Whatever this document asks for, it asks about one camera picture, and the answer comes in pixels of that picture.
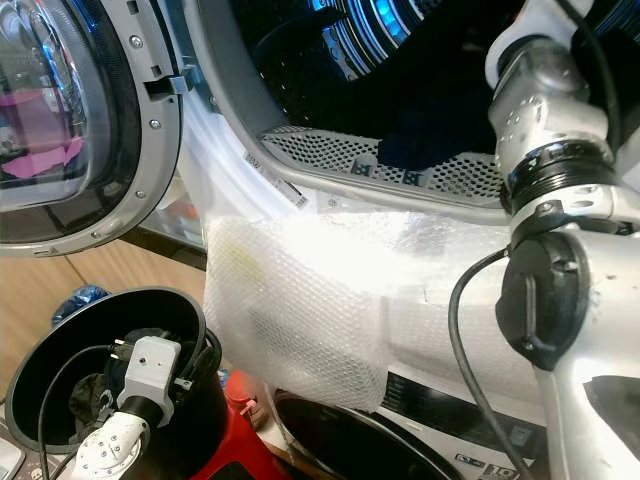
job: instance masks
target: bubble wrap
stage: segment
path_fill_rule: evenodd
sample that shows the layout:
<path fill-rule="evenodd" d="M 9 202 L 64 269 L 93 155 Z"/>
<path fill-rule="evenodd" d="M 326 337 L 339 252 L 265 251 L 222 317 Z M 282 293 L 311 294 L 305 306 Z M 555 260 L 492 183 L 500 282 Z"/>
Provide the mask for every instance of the bubble wrap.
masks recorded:
<path fill-rule="evenodd" d="M 409 212 L 294 215 L 206 228 L 204 310 L 238 368 L 311 400 L 366 411 L 393 359 L 460 380 L 447 331 L 459 275 L 506 245 L 507 231 Z M 531 401 L 528 363 L 499 333 L 504 265 L 462 299 L 470 361 L 490 391 Z"/>

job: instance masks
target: dryer door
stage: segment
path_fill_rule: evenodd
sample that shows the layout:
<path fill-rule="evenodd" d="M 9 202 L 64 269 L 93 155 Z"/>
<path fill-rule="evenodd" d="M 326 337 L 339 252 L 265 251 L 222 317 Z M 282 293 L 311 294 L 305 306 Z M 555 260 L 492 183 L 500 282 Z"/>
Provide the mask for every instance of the dryer door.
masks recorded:
<path fill-rule="evenodd" d="M 156 0 L 0 0 L 0 253 L 142 221 L 177 160 L 184 79 Z"/>

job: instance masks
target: blue item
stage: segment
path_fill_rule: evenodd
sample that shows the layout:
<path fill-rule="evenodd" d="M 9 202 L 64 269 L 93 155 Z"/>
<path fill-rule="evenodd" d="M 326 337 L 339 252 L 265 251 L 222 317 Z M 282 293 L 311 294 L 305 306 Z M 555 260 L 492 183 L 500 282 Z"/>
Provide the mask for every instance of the blue item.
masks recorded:
<path fill-rule="evenodd" d="M 85 305 L 89 305 L 109 294 L 110 292 L 95 285 L 85 285 L 74 290 L 71 296 L 65 300 L 65 302 L 58 307 L 56 313 L 53 314 L 51 326 L 56 327 L 76 310 L 80 310 Z"/>

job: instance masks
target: black bucket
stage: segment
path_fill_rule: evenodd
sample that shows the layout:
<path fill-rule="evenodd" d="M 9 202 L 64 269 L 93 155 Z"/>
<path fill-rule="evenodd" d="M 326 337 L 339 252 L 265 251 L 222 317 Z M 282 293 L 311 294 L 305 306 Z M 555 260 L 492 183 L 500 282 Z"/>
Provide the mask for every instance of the black bucket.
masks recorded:
<path fill-rule="evenodd" d="M 60 367 L 76 352 L 92 345 L 111 345 L 140 328 L 161 328 L 195 342 L 204 335 L 204 315 L 189 296 L 160 287 L 128 290 L 96 301 L 70 315 L 53 329 L 27 356 L 16 372 L 6 397 L 6 422 L 12 435 L 24 446 L 37 450 L 38 413 L 45 391 Z M 49 453 L 70 453 L 77 445 L 69 438 L 76 433 L 69 411 L 75 384 L 92 373 L 102 373 L 106 353 L 87 354 L 60 377 L 47 404 L 44 437 Z M 151 437 L 147 452 L 153 470 L 171 478 L 193 475 L 213 455 L 226 427 L 227 407 L 217 377 L 220 352 L 207 349 L 200 356 L 196 378 L 185 400 L 175 406 L 169 425 Z"/>

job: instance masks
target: wooden floor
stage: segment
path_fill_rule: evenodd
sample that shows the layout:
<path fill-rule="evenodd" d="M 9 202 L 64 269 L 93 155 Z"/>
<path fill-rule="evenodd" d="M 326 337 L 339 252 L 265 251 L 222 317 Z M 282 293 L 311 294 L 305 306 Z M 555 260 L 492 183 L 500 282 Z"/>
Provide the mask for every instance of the wooden floor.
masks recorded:
<path fill-rule="evenodd" d="M 66 257 L 0 257 L 0 398 L 24 356 L 51 328 L 71 292 L 87 283 L 111 292 L 162 285 L 202 302 L 204 272 L 122 241 Z"/>

